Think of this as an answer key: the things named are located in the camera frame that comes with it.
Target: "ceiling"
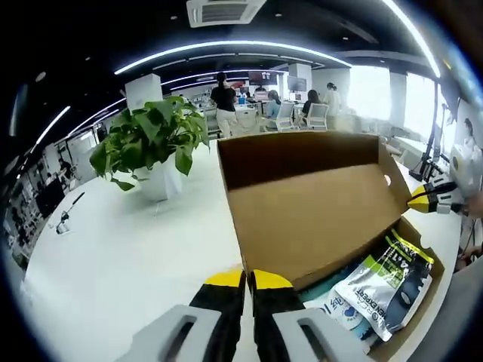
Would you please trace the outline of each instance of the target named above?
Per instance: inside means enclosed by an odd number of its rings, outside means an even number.
[[[341,66],[299,51],[238,45],[171,54],[114,74],[135,60],[170,48],[216,40],[259,40],[327,54],[379,50],[421,55],[408,31],[381,0],[268,0],[249,25],[195,29],[189,26],[186,2],[181,0],[169,5],[159,0],[36,2],[13,9],[11,14],[11,23],[16,20],[20,26],[5,43],[10,50],[8,69],[14,76],[8,85],[12,90],[28,85],[26,113],[17,122],[16,137],[8,145],[11,158],[32,147],[64,107],[71,109],[42,144],[65,137],[85,119],[122,98],[120,90],[126,82],[150,72],[169,81],[222,69],[268,69],[296,62],[286,57]],[[210,54],[251,55],[204,57]],[[178,60],[184,61],[157,68]],[[36,82],[41,72],[46,76]],[[170,84],[163,91],[182,84]],[[13,98],[14,92],[5,97],[8,102]]]

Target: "white pants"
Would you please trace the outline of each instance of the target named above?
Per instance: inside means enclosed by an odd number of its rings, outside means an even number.
[[[230,137],[230,125],[234,126],[236,123],[236,114],[228,112],[223,109],[217,109],[218,127],[221,129],[221,135],[225,138]]]

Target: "column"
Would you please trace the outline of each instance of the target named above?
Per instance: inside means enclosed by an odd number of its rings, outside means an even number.
[[[126,101],[132,112],[134,109],[144,107],[146,102],[155,102],[163,99],[161,79],[156,74],[148,74],[125,85]]]
[[[302,101],[307,100],[307,92],[312,89],[312,67],[306,64],[291,64],[288,66],[288,74],[292,77],[304,78],[307,80],[307,91],[298,92],[302,94]]]

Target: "box flap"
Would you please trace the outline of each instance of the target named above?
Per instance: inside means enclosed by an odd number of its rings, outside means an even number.
[[[373,136],[271,133],[220,141],[218,152],[245,267],[291,281],[335,270],[397,221],[410,197]]]

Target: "white table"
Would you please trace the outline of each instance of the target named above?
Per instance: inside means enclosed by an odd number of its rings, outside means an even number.
[[[194,153],[184,193],[147,204],[137,188],[123,193],[93,179],[69,193],[52,216],[72,209],[71,229],[42,232],[26,272],[28,312],[41,335],[66,362],[109,362],[124,354],[132,336],[171,306],[187,304],[212,274],[241,262],[218,168],[217,150]],[[410,188],[418,182],[403,175]],[[443,302],[457,255],[460,220],[453,215],[405,216],[422,244],[439,255],[446,272],[431,307],[393,360],[406,360]],[[249,293],[235,361],[258,360]]]

